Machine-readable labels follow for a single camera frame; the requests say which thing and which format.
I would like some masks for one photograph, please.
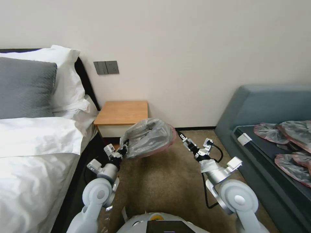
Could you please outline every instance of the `baseboard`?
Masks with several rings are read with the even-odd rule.
[[[187,131],[187,130],[214,130],[216,126],[202,126],[202,127],[180,127],[175,128],[178,131]]]

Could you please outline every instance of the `wall outlet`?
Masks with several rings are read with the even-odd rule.
[[[117,61],[95,61],[94,66],[98,75],[119,73]]]
[[[108,74],[118,74],[119,68],[117,61],[105,61]]]

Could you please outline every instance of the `white duvet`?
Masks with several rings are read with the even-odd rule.
[[[62,117],[0,120],[0,232],[38,232],[85,130]]]

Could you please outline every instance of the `beige carpet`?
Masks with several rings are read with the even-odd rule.
[[[224,152],[220,164],[230,157],[212,130],[185,131],[185,135],[200,147],[205,138],[211,138]],[[219,158],[213,149],[211,156]],[[117,189],[109,223],[109,233],[115,233],[123,224],[121,210],[126,206],[129,217],[147,212],[166,212],[178,215],[211,233],[235,233],[236,216],[226,215],[220,206],[208,209],[205,205],[203,183],[198,162],[186,150],[179,138],[166,151],[150,157],[123,161],[119,172]],[[245,182],[236,171],[231,178]],[[209,203],[215,202],[208,193]],[[270,233],[276,233],[274,223],[260,205],[256,213]]]

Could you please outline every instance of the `gray pillow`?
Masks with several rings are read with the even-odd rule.
[[[0,119],[52,117],[57,65],[0,58]]]

